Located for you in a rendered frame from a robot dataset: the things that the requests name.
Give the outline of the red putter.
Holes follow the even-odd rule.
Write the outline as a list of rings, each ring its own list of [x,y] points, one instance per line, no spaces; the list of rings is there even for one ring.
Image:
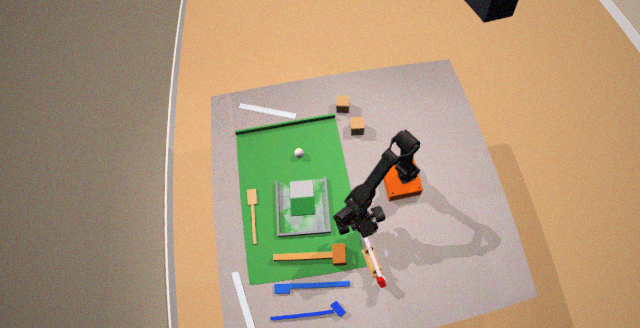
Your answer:
[[[387,284],[386,284],[387,280],[381,274],[380,268],[378,267],[378,264],[377,264],[377,262],[375,260],[375,255],[374,255],[374,253],[372,251],[372,248],[371,248],[371,246],[370,246],[370,244],[368,242],[368,237],[365,237],[364,240],[365,240],[365,245],[368,248],[369,255],[371,256],[373,266],[376,269],[376,272],[377,272],[377,275],[378,275],[378,276],[376,276],[376,278],[377,278],[376,281],[377,281],[378,285],[381,286],[381,288],[383,288],[383,287],[387,286]]]

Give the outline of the green flat mat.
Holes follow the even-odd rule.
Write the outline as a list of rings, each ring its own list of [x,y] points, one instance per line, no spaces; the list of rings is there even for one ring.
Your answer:
[[[241,214],[247,257],[249,285],[288,281],[367,267],[362,254],[360,233],[341,235],[334,215],[347,204],[351,187],[338,133],[336,119],[326,119],[291,126],[236,135],[240,183]],[[304,155],[297,158],[296,149]],[[331,233],[292,237],[277,236],[277,203],[275,181],[283,183],[288,193],[289,182],[321,180],[313,184],[315,193],[325,192],[327,181]],[[286,185],[284,185],[286,184]],[[316,188],[314,188],[316,186]],[[248,190],[256,189],[256,243],[252,236],[252,207],[248,206]],[[316,190],[314,190],[316,189]],[[315,191],[315,192],[314,192]],[[333,244],[345,243],[346,264],[333,266],[333,259],[307,261],[274,261],[273,254],[333,252]]]

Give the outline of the white flat bar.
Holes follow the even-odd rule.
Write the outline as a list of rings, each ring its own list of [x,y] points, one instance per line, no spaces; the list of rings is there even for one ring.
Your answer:
[[[252,319],[252,315],[251,315],[251,311],[250,311],[250,308],[249,308],[249,306],[247,304],[247,300],[246,300],[246,297],[245,297],[245,292],[244,292],[244,289],[243,289],[241,277],[238,274],[238,271],[236,273],[233,272],[231,274],[232,274],[232,278],[233,278],[235,286],[236,286],[238,299],[239,299],[239,302],[240,302],[240,306],[241,306],[241,308],[243,310],[243,314],[244,314],[244,317],[245,317],[247,328],[255,328],[254,322],[253,322],[253,319]]]
[[[295,113],[275,110],[275,109],[272,109],[272,108],[267,109],[267,108],[252,106],[252,105],[243,104],[243,103],[240,104],[239,109],[244,109],[244,110],[258,112],[258,113],[262,113],[263,112],[263,113],[268,113],[268,114],[282,116],[282,117],[291,118],[291,119],[295,119],[296,115],[297,115]]]

